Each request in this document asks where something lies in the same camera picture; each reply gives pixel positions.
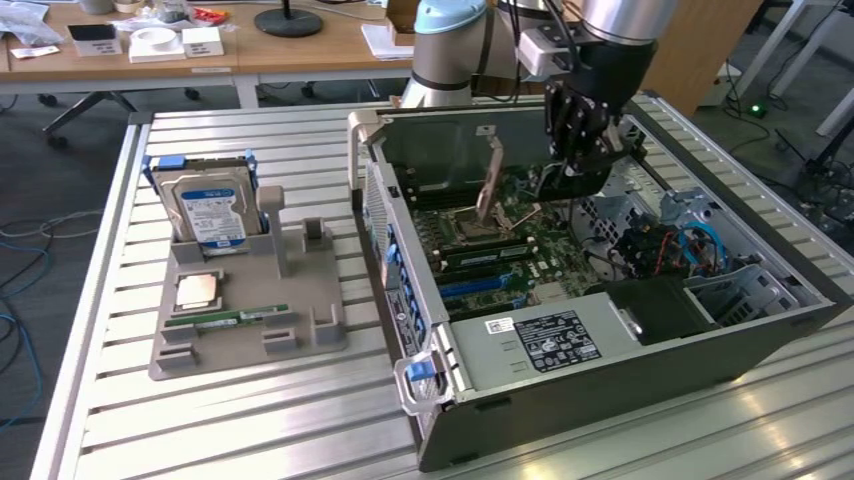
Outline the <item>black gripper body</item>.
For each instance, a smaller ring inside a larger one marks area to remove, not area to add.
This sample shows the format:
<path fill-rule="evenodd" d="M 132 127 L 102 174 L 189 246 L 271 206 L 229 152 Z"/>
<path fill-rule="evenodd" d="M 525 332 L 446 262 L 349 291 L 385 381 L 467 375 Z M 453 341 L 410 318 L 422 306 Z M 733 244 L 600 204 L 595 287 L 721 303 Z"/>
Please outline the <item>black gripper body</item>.
<path fill-rule="evenodd" d="M 657 49 L 657 40 L 628 45 L 587 39 L 571 45 L 573 70 L 566 83 L 573 114 L 597 108 L 609 115 L 622 113 L 641 87 Z"/>

